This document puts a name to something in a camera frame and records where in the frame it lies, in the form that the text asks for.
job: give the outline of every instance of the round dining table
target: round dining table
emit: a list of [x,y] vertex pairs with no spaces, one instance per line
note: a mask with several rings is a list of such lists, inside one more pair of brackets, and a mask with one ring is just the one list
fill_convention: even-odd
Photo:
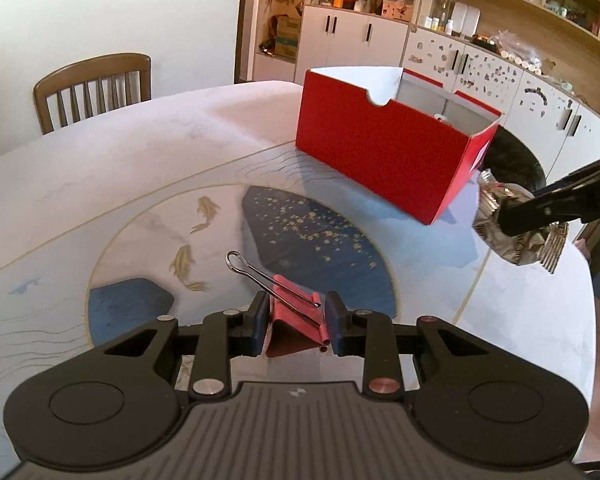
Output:
[[[594,296],[576,247],[554,274],[502,260],[472,229],[475,177],[419,223],[295,148],[301,95],[285,82],[187,92],[0,157],[0,476],[18,462],[2,424],[18,384],[156,316],[247,306],[257,288],[227,269],[229,250],[350,309],[438,316],[590,403]],[[410,356],[402,367],[416,388]],[[361,358],[318,349],[232,361],[234,386],[361,378]]]

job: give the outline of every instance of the red container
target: red container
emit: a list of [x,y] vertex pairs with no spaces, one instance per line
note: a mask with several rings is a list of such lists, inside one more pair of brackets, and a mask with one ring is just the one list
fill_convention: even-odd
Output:
[[296,146],[431,224],[482,160],[498,120],[492,108],[401,68],[314,69]]

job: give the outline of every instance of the glass jar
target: glass jar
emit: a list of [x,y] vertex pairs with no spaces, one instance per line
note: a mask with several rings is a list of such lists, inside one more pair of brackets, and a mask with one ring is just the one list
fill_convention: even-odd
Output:
[[438,19],[438,28],[445,30],[446,20],[451,17],[451,5],[453,0],[433,0],[432,18]]

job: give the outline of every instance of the red binder clip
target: red binder clip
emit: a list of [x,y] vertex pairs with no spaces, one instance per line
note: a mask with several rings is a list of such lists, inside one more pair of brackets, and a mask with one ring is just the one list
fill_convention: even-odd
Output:
[[[246,270],[235,267],[230,261],[231,256],[236,256],[245,267],[273,283],[273,288]],[[229,251],[225,262],[233,272],[247,276],[270,295],[271,337],[266,350],[267,357],[279,357],[309,348],[320,348],[322,352],[327,350],[329,335],[317,292],[306,294],[279,274],[273,278],[267,276],[237,251]]]

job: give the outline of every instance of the wooden chair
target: wooden chair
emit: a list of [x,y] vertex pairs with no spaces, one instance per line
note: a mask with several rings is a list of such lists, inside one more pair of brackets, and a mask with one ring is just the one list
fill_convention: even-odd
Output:
[[[140,100],[148,101],[151,99],[151,58],[145,54],[125,53],[93,57],[67,65],[43,77],[33,87],[33,99],[36,104],[42,134],[48,134],[54,130],[47,102],[51,95],[56,94],[60,126],[64,127],[68,123],[64,101],[62,100],[62,91],[69,90],[71,115],[74,123],[77,123],[81,119],[78,97],[75,91],[77,86],[82,86],[85,116],[87,118],[93,117],[89,83],[95,82],[97,111],[98,115],[103,114],[107,112],[107,107],[102,80],[109,80],[109,111],[115,110],[120,108],[121,105],[129,106],[134,102],[131,96],[131,79],[129,76],[132,72],[139,72],[140,74]],[[118,95],[119,88],[116,82],[121,74],[124,74],[125,77],[124,100]]]

